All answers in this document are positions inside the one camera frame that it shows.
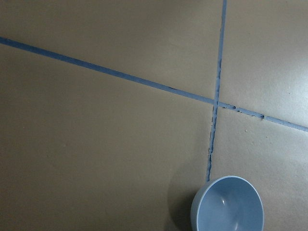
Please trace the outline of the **blue bowl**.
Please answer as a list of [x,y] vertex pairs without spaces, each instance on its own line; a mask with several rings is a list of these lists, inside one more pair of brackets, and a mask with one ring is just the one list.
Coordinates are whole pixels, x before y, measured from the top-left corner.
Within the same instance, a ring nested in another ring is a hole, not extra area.
[[207,182],[193,198],[193,231],[262,231],[264,209],[254,186],[238,176]]

